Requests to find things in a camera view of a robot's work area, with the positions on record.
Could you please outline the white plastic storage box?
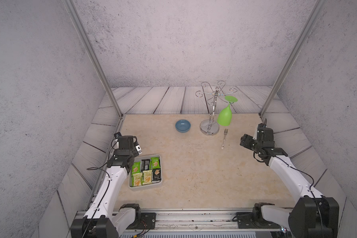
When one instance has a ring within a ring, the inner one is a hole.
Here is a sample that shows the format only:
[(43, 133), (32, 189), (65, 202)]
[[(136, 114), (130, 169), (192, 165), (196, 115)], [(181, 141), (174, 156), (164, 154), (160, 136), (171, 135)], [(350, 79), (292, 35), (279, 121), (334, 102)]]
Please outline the white plastic storage box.
[(131, 168), (129, 188), (133, 191), (156, 188), (163, 183), (161, 156), (137, 157)]

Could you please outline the black cookie packet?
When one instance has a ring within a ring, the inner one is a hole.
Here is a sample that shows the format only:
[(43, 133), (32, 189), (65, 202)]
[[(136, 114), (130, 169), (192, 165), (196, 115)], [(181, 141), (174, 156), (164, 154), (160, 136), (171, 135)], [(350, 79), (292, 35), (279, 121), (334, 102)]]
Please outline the black cookie packet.
[(160, 168), (156, 168), (152, 170), (152, 182), (159, 183), (162, 179), (162, 173)]
[(141, 162), (141, 171), (150, 170), (150, 159), (144, 159)]

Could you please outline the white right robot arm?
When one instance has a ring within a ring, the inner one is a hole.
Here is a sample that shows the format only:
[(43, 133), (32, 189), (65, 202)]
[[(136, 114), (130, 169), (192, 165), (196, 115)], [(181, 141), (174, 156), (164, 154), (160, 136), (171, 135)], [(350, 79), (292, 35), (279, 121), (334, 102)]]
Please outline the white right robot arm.
[(297, 169), (284, 149), (276, 147), (273, 130), (265, 123), (257, 126), (254, 136), (244, 134), (240, 145), (253, 152), (256, 161), (264, 163), (282, 180), (292, 195), (294, 208), (271, 203), (257, 203), (249, 214), (258, 228), (276, 224), (290, 231), (294, 238), (335, 238), (338, 236), (339, 204), (324, 196), (308, 181), (309, 175)]

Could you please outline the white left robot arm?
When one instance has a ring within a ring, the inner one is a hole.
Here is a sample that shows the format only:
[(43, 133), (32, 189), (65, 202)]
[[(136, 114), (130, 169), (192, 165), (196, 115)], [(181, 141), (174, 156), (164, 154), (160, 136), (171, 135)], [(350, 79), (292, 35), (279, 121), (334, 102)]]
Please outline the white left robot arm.
[(127, 179), (135, 157), (141, 154), (137, 137), (115, 134), (116, 148), (106, 163), (105, 177), (90, 208), (70, 227), (73, 238), (119, 238), (130, 226), (140, 223), (139, 204), (125, 204), (114, 215), (122, 184)]

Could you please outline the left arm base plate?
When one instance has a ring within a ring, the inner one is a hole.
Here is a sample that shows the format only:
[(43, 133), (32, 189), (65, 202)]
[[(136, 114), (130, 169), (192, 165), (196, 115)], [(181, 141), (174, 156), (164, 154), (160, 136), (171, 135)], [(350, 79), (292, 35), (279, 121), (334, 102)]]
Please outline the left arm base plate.
[(127, 230), (154, 230), (156, 224), (156, 213), (142, 212), (137, 220), (128, 226)]

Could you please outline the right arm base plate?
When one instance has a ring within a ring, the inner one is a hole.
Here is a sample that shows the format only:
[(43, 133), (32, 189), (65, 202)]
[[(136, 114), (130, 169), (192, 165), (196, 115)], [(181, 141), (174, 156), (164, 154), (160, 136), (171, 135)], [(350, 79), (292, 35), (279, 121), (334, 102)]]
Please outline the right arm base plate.
[(264, 220), (259, 215), (253, 212), (238, 212), (232, 219), (237, 222), (239, 229), (280, 229), (281, 227), (275, 223)]

